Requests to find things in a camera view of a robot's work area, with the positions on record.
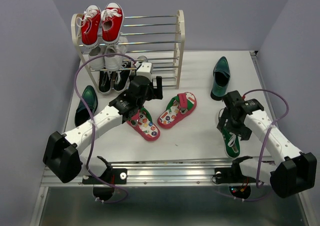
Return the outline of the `pink green sandal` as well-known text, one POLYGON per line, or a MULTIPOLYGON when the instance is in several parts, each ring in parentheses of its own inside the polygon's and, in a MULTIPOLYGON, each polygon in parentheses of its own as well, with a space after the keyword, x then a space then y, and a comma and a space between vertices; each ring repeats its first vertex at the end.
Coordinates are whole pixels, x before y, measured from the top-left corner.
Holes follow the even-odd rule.
POLYGON ((156 141, 161 135, 145 107, 142 107, 131 120, 127 121, 127 124, 146 141, 156 141))
POLYGON ((178 93, 172 97, 165 111, 158 117, 161 128, 170 129, 189 116, 197 107, 197 99, 191 92, 178 93))

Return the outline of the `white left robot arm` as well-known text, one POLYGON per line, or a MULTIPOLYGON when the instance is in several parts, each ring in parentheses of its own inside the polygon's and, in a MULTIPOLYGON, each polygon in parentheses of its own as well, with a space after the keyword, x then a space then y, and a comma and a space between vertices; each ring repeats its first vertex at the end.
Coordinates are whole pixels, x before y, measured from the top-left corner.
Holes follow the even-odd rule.
POLYGON ((145 101, 162 98, 161 76, 156 77, 156 86, 145 76, 135 76, 129 88, 110 101, 93 119, 63 134, 57 131, 52 133, 43 156, 44 164, 61 182, 72 181, 87 163, 81 154, 98 136, 133 120, 145 101))

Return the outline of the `green canvas sneaker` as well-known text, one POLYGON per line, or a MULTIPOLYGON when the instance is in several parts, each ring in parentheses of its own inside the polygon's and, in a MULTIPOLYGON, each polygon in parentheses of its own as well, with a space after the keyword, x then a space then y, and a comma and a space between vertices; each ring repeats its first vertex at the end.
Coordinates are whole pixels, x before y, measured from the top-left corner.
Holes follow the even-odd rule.
POLYGON ((241 152, 238 136, 227 131, 225 128, 222 129, 222 136, 227 156, 230 158, 237 158, 241 152))
POLYGON ((138 62, 143 62, 143 61, 146 61, 147 60, 147 57, 146 56, 139 56, 138 58, 137 58, 137 61, 138 62))

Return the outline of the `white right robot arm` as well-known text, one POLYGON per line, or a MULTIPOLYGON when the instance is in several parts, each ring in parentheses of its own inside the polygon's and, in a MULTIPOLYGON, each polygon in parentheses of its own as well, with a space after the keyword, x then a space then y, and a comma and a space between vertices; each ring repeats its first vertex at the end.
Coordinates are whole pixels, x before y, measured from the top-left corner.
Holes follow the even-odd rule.
POLYGON ((242 189, 231 189, 241 197, 250 183, 257 187, 268 184, 277 196, 287 198, 311 189, 315 185, 317 159, 294 146, 271 121, 262 104, 256 99, 246 100, 238 91, 222 97, 225 107, 218 116, 217 129, 223 136, 227 155, 233 158, 229 167, 214 170, 211 180, 215 184, 242 183, 242 189), (240 141, 255 135, 262 143, 258 159, 239 157, 240 141), (263 162, 267 150, 273 164, 263 162))

